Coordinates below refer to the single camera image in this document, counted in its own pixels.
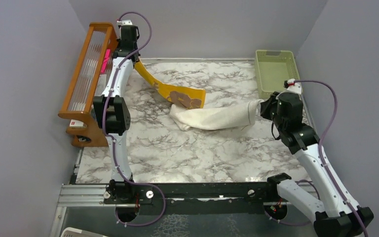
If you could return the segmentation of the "white cream towel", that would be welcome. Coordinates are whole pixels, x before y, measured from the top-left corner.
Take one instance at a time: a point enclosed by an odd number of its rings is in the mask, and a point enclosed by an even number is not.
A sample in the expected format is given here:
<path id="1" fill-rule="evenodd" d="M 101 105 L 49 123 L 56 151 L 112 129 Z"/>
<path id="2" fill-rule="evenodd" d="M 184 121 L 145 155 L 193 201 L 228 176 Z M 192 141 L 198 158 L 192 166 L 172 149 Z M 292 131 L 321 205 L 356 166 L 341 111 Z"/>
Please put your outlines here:
<path id="1" fill-rule="evenodd" d="M 170 117 L 180 130 L 191 128 L 201 130 L 219 130 L 234 127 L 245 127 L 256 122 L 257 110 L 263 99 L 219 108 L 185 109 L 172 105 Z"/>

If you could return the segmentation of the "yellow brown towel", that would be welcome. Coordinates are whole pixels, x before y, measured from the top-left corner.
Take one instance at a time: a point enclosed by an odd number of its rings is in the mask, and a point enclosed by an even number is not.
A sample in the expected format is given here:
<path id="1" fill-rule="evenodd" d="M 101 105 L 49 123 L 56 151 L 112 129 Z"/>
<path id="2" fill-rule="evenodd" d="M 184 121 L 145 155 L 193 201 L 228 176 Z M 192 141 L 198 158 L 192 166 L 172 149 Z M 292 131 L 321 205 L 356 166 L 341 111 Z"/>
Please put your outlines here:
<path id="1" fill-rule="evenodd" d="M 141 61 L 134 69 L 167 101 L 187 109 L 201 109 L 205 104 L 206 90 L 162 83 L 145 68 Z"/>

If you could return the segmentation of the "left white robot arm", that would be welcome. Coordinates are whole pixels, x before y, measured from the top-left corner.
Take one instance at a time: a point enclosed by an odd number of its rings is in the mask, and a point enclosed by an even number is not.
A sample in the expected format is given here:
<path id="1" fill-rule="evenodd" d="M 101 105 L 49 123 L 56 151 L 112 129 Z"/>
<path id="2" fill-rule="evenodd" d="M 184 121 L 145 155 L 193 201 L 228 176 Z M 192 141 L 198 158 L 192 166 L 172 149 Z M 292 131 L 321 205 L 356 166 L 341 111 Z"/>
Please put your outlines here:
<path id="1" fill-rule="evenodd" d="M 93 98 L 97 123 L 106 137 L 112 157 L 112 178 L 104 196 L 125 203 L 135 198 L 135 189 L 131 186 L 132 171 L 126 145 L 131 117 L 123 96 L 138 61 L 138 38 L 137 26 L 120 26 L 120 38 L 117 39 L 117 47 L 111 56 L 112 69 L 107 86 L 101 95 Z"/>

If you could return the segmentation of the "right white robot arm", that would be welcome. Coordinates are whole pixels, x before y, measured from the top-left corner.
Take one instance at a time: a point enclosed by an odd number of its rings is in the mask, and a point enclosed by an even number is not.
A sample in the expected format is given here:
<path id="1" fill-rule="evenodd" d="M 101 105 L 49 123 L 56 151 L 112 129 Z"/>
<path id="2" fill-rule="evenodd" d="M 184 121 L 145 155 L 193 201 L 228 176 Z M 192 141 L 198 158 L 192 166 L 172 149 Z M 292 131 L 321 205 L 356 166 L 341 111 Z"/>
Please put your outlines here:
<path id="1" fill-rule="evenodd" d="M 303 102 L 292 92 L 274 92 L 261 102 L 261 117 L 270 120 L 278 139 L 307 171 L 320 198 L 300 188 L 285 174 L 265 187 L 269 200 L 283 198 L 301 211 L 319 237 L 356 237 L 366 233 L 374 219 L 369 207 L 361 207 L 352 197 L 319 146 L 315 130 L 303 122 Z"/>

